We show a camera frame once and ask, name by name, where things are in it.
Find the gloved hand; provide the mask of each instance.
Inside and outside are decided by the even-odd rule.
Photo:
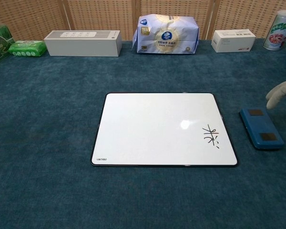
[[[286,81],[274,87],[267,95],[267,109],[275,108],[278,102],[286,95]]]

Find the woven screen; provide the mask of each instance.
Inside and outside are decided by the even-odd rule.
[[[258,38],[267,36],[278,10],[286,10],[286,0],[220,0],[214,30],[249,29]]]
[[[163,14],[175,16],[192,16],[199,26],[199,38],[202,38],[209,0],[141,0],[141,15]]]
[[[133,37],[132,0],[68,0],[76,30],[120,30]]]
[[[15,40],[43,40],[52,30],[69,29],[58,0],[0,0],[0,23]]]

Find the whiteboard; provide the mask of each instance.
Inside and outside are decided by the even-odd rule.
[[[110,93],[92,150],[95,166],[235,166],[210,93]]]

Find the can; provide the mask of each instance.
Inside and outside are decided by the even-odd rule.
[[[270,27],[263,47],[269,50],[280,50],[286,40],[286,10],[279,10]]]

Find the white box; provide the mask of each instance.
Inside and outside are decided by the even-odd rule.
[[[119,56],[120,31],[52,31],[44,39],[51,56]]]
[[[254,41],[250,30],[215,30],[212,47],[216,52],[248,52]]]

